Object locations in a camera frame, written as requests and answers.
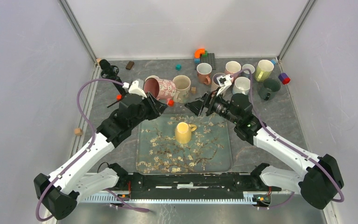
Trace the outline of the red-pink mug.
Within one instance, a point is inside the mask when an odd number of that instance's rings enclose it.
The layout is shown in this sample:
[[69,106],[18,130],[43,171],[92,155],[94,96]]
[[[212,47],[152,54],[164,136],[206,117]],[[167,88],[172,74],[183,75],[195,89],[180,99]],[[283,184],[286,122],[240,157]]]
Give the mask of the red-pink mug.
[[145,93],[151,93],[157,100],[173,100],[176,94],[176,86],[173,81],[167,79],[148,79],[144,84]]

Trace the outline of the pale pink mug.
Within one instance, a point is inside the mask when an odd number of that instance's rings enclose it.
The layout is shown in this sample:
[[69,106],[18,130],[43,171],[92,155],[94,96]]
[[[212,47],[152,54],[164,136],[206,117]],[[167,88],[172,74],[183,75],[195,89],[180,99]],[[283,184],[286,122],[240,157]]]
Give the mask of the pale pink mug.
[[216,73],[213,75],[211,82],[211,91],[215,91],[218,89],[218,87],[220,87],[220,77],[224,78],[225,76],[225,73]]

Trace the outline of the cream and green mug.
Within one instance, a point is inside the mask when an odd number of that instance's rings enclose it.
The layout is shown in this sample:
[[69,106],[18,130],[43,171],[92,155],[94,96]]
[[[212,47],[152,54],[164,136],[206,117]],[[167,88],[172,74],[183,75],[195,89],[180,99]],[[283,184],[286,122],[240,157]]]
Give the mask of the cream and green mug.
[[176,86],[175,103],[186,103],[190,96],[191,80],[188,76],[178,75],[172,80]]

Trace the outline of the light green mug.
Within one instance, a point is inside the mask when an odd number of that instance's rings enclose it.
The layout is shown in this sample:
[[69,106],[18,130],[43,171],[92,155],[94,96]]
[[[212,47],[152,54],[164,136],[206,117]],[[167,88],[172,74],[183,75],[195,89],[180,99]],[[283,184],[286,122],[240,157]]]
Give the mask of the light green mug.
[[155,76],[155,75],[151,75],[151,76],[148,76],[145,81],[147,81],[148,79],[151,79],[151,78],[154,78],[154,79],[159,79],[158,76]]

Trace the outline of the coral mug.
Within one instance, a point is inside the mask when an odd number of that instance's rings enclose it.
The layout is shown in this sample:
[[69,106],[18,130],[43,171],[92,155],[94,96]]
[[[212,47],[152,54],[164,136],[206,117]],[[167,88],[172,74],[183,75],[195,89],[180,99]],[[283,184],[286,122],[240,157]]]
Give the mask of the coral mug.
[[210,74],[212,73],[212,66],[208,63],[200,63],[196,67],[197,77],[200,83],[205,85],[211,84]]

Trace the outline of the yellow mug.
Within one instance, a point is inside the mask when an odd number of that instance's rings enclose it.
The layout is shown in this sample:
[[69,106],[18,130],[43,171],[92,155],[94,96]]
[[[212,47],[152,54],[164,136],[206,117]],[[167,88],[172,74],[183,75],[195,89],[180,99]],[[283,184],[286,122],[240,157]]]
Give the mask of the yellow mug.
[[187,144],[192,138],[192,132],[197,129],[194,124],[180,122],[175,128],[175,139],[179,144]]

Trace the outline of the light blue mug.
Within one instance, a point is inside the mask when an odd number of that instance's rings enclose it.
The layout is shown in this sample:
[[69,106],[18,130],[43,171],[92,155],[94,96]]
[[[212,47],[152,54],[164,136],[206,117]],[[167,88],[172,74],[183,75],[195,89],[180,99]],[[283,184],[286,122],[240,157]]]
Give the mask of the light blue mug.
[[247,77],[238,77],[236,78],[234,84],[232,93],[237,94],[241,93],[244,95],[248,95],[251,87],[251,80]]

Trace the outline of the light pink hexagonal mug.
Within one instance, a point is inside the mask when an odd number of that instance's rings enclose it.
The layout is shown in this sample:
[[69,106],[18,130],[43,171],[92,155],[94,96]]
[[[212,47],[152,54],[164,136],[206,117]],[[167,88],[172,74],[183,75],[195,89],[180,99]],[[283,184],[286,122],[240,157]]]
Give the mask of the light pink hexagonal mug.
[[239,72],[241,70],[241,64],[237,61],[230,61],[227,62],[225,65],[225,74],[234,74],[236,72]]

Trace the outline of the blue-grey square mug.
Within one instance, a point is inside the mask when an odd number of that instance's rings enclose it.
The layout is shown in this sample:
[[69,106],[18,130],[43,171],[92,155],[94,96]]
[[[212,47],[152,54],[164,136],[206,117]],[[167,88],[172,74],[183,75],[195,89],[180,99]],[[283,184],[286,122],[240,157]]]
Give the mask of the blue-grey square mug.
[[243,71],[243,76],[249,78],[251,74],[254,74],[255,67],[251,64],[245,64],[242,66],[242,69],[246,69]]

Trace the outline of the dark teal mug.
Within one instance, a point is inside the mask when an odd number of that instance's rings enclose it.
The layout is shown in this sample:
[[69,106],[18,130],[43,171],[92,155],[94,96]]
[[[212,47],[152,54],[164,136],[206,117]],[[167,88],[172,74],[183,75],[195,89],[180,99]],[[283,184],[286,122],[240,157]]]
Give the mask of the dark teal mug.
[[267,78],[263,81],[258,95],[264,101],[269,101],[275,97],[277,92],[281,89],[281,84],[278,80],[273,78]]

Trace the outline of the yellow-green hexagonal mug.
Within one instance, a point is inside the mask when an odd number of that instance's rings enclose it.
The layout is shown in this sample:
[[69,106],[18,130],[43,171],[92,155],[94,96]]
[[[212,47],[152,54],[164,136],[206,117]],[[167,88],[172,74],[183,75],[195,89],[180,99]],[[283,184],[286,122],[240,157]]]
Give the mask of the yellow-green hexagonal mug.
[[265,79],[269,78],[273,69],[274,64],[270,60],[260,60],[254,73],[255,81],[263,82]]

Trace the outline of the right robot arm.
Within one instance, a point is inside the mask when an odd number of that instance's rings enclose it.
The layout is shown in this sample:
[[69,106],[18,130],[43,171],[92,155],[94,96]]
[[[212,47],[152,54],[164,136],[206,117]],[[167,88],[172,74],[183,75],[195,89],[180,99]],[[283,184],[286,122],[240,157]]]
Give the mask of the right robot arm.
[[253,108],[252,98],[234,94],[225,100],[216,92],[207,92],[185,107],[199,116],[206,109],[206,115],[219,115],[235,125],[236,135],[243,141],[263,149],[290,167],[290,170],[276,168],[262,163],[250,178],[255,190],[267,186],[279,187],[300,193],[303,199],[317,209],[324,209],[330,202],[342,203],[344,181],[337,160],[329,155],[311,153],[280,136],[264,123]]

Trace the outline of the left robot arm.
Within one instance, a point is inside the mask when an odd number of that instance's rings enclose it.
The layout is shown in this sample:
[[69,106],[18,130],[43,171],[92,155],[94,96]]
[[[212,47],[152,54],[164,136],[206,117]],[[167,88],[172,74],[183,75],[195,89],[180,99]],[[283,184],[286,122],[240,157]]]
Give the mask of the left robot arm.
[[94,193],[111,187],[123,190],[128,184],[127,176],[111,168],[99,175],[84,175],[102,157],[131,136],[135,127],[144,120],[158,118],[169,106],[171,103],[162,103],[149,93],[146,97],[126,94],[118,102],[118,108],[97,127],[86,145],[49,175],[40,173],[34,178],[39,200],[36,214],[39,214],[40,206],[44,205],[51,217],[62,220],[80,201]]

